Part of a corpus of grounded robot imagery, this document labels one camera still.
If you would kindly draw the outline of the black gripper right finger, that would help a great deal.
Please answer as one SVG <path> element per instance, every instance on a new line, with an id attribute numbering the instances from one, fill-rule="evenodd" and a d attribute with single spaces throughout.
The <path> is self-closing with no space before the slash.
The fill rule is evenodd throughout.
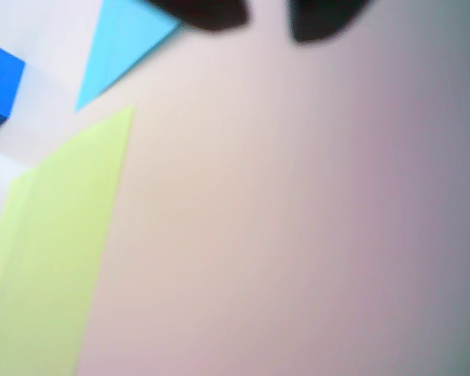
<path id="1" fill-rule="evenodd" d="M 370 0 L 289 1 L 292 37 L 296 42 L 325 42 L 346 30 L 370 4 Z"/>

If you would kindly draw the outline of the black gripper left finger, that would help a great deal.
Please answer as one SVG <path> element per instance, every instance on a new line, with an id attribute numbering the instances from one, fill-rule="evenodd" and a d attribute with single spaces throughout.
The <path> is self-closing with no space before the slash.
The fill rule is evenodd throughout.
<path id="1" fill-rule="evenodd" d="M 241 0 L 150 0 L 150 3 L 203 31 L 242 27 L 249 20 L 246 2 Z"/>

